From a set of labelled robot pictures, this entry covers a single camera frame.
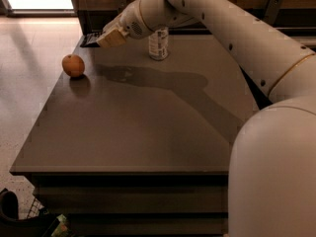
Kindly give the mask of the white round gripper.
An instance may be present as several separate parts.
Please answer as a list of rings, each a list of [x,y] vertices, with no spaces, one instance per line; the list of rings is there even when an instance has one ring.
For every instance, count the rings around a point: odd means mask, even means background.
[[[120,46],[127,37],[141,40],[149,37],[152,31],[146,26],[140,10],[141,0],[131,2],[118,16],[103,27],[97,44],[103,48]]]

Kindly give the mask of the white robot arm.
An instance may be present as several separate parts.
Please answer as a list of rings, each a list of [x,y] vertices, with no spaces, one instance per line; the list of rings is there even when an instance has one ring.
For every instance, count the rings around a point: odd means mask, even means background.
[[[316,237],[316,53],[228,0],[136,0],[101,47],[203,23],[230,53],[259,108],[241,128],[228,180],[229,237]]]

